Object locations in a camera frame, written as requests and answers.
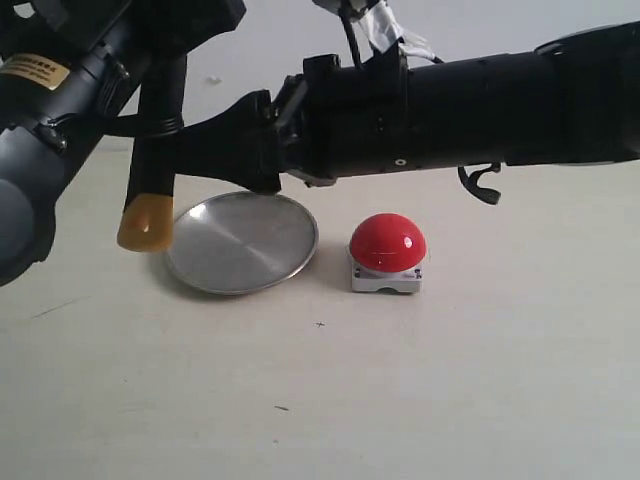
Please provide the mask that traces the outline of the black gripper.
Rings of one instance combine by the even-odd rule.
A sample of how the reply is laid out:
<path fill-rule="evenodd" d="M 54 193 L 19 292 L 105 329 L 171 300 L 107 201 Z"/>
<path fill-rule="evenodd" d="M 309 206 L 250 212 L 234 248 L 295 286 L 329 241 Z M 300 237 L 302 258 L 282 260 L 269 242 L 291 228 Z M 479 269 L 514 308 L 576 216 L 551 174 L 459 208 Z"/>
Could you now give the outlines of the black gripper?
<path fill-rule="evenodd" d="M 184 127 L 175 177 L 227 181 L 255 193 L 277 193 L 290 174 L 309 187 L 341 177 L 397 171 L 395 152 L 408 125 L 406 58 L 377 54 L 344 67 L 336 54 L 310 57 L 286 79 L 265 119 L 265 94 L 251 92 L 223 113 Z M 103 117 L 104 133 L 135 138 L 139 116 Z"/>

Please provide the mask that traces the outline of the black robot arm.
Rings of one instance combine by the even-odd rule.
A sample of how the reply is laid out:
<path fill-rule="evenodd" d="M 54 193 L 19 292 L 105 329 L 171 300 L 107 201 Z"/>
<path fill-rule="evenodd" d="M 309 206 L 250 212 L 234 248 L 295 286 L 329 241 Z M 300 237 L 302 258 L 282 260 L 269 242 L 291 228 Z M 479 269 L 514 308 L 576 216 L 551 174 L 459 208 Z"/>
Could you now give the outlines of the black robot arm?
<path fill-rule="evenodd" d="M 35 1 L 1 5 L 1 281 L 44 261 L 56 204 L 106 136 L 134 153 L 117 235 L 138 252 L 172 239 L 174 180 L 273 195 L 282 174 L 341 177 L 454 168 L 613 164 L 639 156 L 639 26 L 601 27 L 524 53 L 447 62 L 384 1 L 326 1 L 353 57 L 307 58 L 277 95 L 241 97 L 186 125 L 188 54 L 235 30 L 241 1 Z M 360 25 L 372 57 L 360 57 Z"/>

